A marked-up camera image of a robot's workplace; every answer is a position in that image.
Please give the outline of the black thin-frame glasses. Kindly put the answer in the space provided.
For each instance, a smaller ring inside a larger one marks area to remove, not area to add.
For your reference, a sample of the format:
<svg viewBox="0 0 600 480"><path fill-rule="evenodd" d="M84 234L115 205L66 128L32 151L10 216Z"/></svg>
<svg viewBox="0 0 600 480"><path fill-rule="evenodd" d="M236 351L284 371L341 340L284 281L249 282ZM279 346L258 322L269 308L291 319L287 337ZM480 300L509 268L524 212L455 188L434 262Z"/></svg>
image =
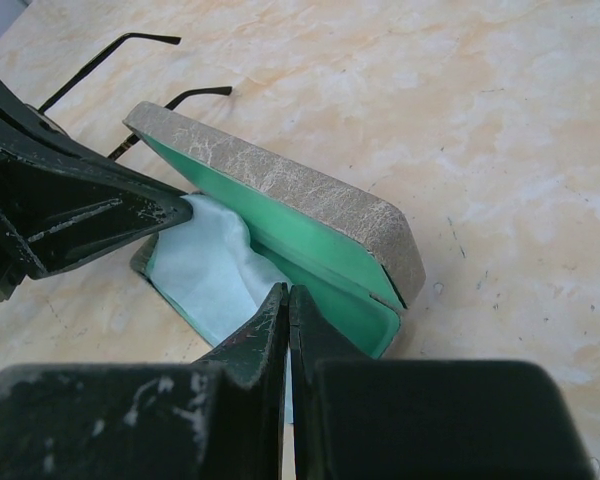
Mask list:
<svg viewBox="0 0 600 480"><path fill-rule="evenodd" d="M102 64L107 66L110 63L109 58L115 55L115 52L119 50L126 42L129 41L142 41L142 42L154 42L165 45L171 45L176 48L181 42L181 36L174 35L159 35L155 33L144 33L144 32L127 32L120 35L118 38L113 40L110 44L104 47L98 52L93 58L91 58L85 65L83 65L69 80L67 80L55 93L53 93L42 105L38 108L34 108L34 111L43 119L50 122L52 126L58 129L61 133L66 133L65 130L60 128L49 116L48 111L55 107L64 97L66 97L72 89L84 81L94 71L103 71ZM204 87L196 89L188 89L178 93L173 99L164 105L164 108L170 111L175 111L183 102L188 101L191 98L201 96L218 96L227 98L234 101L237 98L236 91L233 86L214 86Z"/></svg>

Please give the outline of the grey glasses case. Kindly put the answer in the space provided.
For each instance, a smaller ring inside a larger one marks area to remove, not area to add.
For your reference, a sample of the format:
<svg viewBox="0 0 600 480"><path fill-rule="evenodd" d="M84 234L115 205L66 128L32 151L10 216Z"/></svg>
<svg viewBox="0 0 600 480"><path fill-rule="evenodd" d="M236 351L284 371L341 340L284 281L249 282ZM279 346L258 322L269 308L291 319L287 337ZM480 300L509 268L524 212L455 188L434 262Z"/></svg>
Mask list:
<svg viewBox="0 0 600 480"><path fill-rule="evenodd" d="M426 274L405 215L336 178L150 102L125 125L200 192L236 212L251 246L360 350L381 357Z"/></svg>

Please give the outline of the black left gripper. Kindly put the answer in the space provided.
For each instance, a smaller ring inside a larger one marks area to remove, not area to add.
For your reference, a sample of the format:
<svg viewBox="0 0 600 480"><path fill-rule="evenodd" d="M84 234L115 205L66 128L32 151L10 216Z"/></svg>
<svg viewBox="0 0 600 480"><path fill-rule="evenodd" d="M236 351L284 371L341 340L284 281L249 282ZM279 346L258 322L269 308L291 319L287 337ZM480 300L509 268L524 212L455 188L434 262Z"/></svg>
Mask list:
<svg viewBox="0 0 600 480"><path fill-rule="evenodd" d="M193 216L181 193L99 155L35 138L0 80L0 302L25 276L76 269Z"/></svg>

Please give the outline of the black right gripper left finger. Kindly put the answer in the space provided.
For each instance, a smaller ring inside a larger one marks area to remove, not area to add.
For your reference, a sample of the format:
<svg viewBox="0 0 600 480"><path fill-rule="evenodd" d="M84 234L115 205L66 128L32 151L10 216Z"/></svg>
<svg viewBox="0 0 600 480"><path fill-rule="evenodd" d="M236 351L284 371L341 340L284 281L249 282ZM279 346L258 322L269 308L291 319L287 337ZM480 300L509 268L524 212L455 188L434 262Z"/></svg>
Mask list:
<svg viewBox="0 0 600 480"><path fill-rule="evenodd" d="M288 289L191 363L0 371L0 479L277 479Z"/></svg>

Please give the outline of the blue cleaning cloth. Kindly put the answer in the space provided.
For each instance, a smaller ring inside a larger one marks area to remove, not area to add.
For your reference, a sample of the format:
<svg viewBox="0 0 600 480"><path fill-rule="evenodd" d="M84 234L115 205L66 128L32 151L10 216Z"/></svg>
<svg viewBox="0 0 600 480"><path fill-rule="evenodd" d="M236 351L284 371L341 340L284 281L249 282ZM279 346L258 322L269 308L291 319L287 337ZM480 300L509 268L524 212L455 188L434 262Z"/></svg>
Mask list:
<svg viewBox="0 0 600 480"><path fill-rule="evenodd" d="M193 217L159 233L146 273L215 347L255 315L274 284L288 278L251 248L249 229L236 212L202 194L183 199Z"/></svg>

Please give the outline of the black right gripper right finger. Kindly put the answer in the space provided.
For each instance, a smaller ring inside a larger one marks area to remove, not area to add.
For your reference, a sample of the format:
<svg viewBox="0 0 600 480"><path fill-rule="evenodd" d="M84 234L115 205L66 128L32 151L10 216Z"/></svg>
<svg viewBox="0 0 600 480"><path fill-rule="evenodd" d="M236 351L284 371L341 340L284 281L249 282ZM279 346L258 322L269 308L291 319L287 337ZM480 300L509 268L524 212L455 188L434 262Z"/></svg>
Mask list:
<svg viewBox="0 0 600 480"><path fill-rule="evenodd" d="M289 298L300 479L591 479L563 397L538 365L374 360Z"/></svg>

